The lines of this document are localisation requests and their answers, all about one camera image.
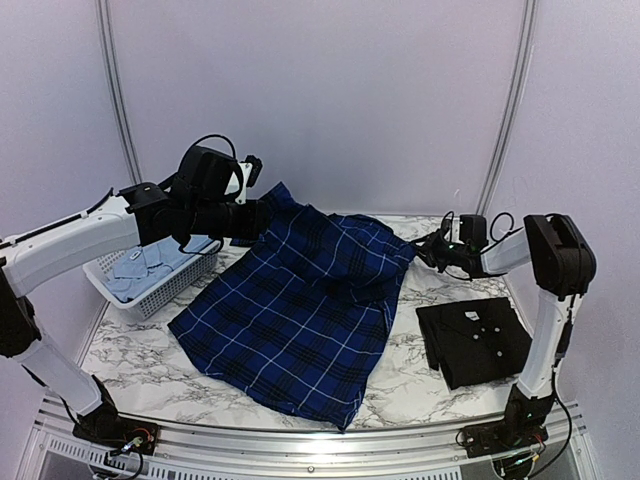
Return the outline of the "blue plaid long sleeve shirt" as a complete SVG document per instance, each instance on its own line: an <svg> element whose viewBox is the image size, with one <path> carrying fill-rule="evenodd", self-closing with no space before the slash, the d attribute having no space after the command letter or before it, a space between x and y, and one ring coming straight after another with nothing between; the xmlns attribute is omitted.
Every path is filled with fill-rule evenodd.
<svg viewBox="0 0 640 480"><path fill-rule="evenodd" d="M325 214L283 184L268 228L169 324L202 374L277 412L345 430L416 251L366 215Z"/></svg>

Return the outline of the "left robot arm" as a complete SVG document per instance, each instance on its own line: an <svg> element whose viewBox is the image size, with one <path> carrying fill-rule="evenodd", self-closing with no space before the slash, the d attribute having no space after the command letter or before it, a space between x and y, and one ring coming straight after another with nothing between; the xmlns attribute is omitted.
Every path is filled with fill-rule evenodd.
<svg viewBox="0 0 640 480"><path fill-rule="evenodd" d="M178 170L158 184L111 191L93 207L14 235L1 243L1 355L58 395L76 414L77 428L106 445L125 438L126 423L103 383L70 361L36 322L28 294L101 256L171 238L193 255L192 236L216 243L254 240L265 229L262 202L250 200L263 168L249 155L223 153L196 140Z"/></svg>

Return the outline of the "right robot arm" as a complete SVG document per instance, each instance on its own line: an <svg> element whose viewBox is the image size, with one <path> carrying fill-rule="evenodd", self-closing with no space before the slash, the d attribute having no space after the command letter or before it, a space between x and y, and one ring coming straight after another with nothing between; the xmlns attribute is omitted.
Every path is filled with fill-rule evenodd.
<svg viewBox="0 0 640 480"><path fill-rule="evenodd" d="M544 424L558 400L556 377L564 360L582 299L596 274L596 258L573 220L563 214L527 215L523 226L490 246L446 238L452 222L416 240L418 257L443 273L454 266L471 279L503 276L529 263L539 287L532 344L512 386L495 438L515 448Z"/></svg>

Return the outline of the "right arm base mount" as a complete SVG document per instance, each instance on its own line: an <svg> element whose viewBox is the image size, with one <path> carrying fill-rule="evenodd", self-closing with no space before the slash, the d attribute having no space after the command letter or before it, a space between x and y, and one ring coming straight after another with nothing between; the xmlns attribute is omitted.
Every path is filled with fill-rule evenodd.
<svg viewBox="0 0 640 480"><path fill-rule="evenodd" d="M457 442L469 458L494 455L546 442L549 436L544 426L526 427L511 432L504 420L464 426Z"/></svg>

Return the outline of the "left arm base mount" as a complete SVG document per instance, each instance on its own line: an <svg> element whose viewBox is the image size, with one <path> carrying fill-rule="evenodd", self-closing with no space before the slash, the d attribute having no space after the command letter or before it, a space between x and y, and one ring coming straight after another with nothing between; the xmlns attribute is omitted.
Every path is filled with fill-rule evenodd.
<svg viewBox="0 0 640 480"><path fill-rule="evenodd" d="M114 425L91 428L79 423L73 427L76 438L97 443L123 452L129 445L130 451L152 455L156 449L160 427L156 423L120 417Z"/></svg>

